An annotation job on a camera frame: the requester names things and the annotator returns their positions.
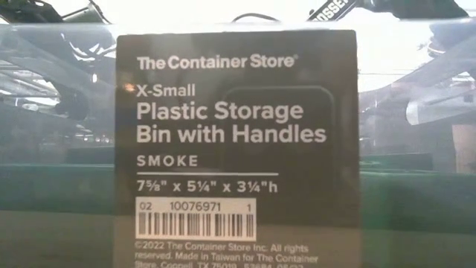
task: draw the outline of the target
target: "product label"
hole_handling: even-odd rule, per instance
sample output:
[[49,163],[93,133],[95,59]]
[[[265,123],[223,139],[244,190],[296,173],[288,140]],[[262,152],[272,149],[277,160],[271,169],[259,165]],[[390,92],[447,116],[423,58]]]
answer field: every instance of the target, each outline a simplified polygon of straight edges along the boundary
[[359,267],[353,31],[120,36],[116,268]]

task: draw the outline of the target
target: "clear plastic bin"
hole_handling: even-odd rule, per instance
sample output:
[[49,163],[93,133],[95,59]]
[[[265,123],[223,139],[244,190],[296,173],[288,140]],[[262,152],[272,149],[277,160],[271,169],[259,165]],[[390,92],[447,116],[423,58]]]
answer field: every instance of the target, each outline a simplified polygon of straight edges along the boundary
[[[476,19],[319,27],[358,37],[364,267],[476,266]],[[115,53],[84,51],[138,32],[0,27],[0,267],[112,266]]]

